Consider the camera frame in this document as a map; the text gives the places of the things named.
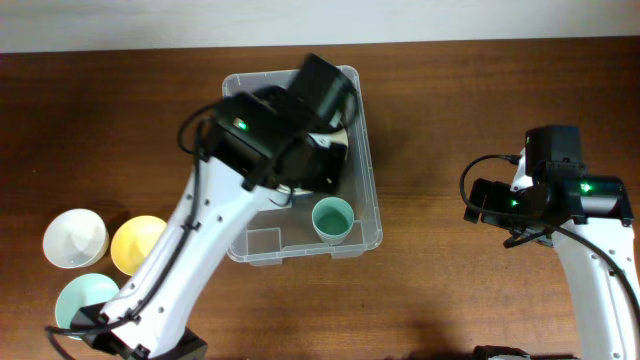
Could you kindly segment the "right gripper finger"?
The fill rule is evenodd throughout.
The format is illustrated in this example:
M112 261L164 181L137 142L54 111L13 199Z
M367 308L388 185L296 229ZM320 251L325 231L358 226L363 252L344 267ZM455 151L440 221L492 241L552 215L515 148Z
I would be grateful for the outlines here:
M488 180L482 178L475 180L468 197L469 202L476 207L482 208L489 190L490 182ZM467 206L463 218L468 222L477 224L480 216L481 213L479 211Z
M544 230L531 232L528 230L518 231L516 229L511 229L509 231L509 237L502 243L502 245L504 248L509 249L545 237L546 232Z

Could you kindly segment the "beige bowl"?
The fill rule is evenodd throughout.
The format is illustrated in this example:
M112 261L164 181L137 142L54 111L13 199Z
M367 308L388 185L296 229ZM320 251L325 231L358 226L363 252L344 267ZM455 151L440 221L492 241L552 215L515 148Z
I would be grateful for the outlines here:
M311 139L320 147L329 149L331 145L344 145L349 147L348 134L345 129L330 134L310 133ZM276 191L282 194L291 193L293 196L309 195L313 190L303 188L290 188L285 185L279 185Z

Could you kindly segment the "mint green cup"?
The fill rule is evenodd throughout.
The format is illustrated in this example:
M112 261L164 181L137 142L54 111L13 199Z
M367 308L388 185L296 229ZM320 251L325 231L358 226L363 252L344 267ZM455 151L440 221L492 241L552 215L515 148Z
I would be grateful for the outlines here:
M81 307L106 302L119 290L118 285L106 275L89 273L75 278L60 292L56 301L57 326L69 328L71 320Z
M319 238L330 246L341 244L353 229L355 213L342 198L327 197L316 203L311 214Z

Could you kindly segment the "yellow cup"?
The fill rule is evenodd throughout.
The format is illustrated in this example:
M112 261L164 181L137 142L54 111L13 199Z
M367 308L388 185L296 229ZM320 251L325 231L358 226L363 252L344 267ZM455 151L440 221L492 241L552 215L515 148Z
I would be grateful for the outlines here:
M116 268L133 276L166 227L161 218L142 215L126 221L111 241L110 255Z

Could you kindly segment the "cream white cup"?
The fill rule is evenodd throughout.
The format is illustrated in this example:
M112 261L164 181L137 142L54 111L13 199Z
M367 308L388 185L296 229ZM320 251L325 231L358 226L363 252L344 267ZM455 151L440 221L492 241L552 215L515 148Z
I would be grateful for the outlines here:
M88 267L106 254L109 233L103 219L94 211L71 209L49 223L42 247L46 259L56 267Z

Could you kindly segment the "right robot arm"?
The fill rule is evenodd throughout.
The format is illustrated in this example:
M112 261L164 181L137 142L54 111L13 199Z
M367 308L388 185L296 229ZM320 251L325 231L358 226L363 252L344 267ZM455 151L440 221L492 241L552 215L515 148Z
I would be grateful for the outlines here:
M554 249L570 288L585 359L639 356L633 214L622 182L576 172L478 179L461 198L469 222L507 230L504 247Z

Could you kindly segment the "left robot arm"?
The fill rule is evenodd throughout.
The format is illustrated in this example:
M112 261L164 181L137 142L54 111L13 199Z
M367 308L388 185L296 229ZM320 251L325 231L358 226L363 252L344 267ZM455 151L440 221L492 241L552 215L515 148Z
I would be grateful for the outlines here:
M80 308L66 335L125 359L203 358L187 323L228 248L276 194L336 192L358 113L352 93L278 86L195 112L192 172L165 230L119 293Z

